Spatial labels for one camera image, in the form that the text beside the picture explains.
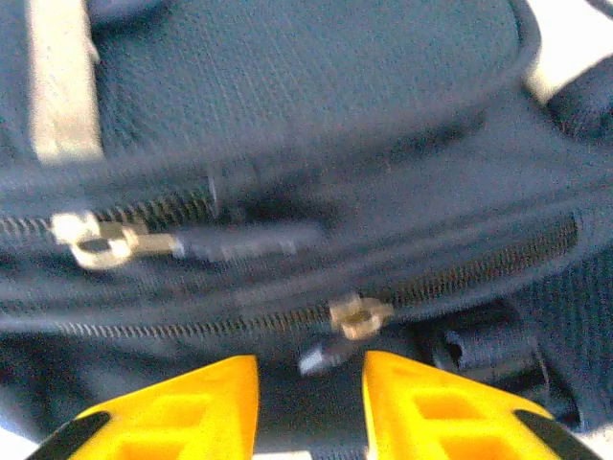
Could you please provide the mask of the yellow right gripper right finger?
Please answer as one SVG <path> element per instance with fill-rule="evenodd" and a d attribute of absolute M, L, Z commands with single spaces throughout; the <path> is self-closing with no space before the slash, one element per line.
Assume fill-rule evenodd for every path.
<path fill-rule="evenodd" d="M 387 352 L 362 373 L 370 459 L 595 459 L 540 405 Z"/>

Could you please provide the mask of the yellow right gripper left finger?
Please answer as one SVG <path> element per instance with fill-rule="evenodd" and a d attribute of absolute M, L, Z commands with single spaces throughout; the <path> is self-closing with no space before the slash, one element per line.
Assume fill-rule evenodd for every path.
<path fill-rule="evenodd" d="M 250 459 L 258 364 L 234 356 L 97 404 L 62 425 L 33 459 Z"/>

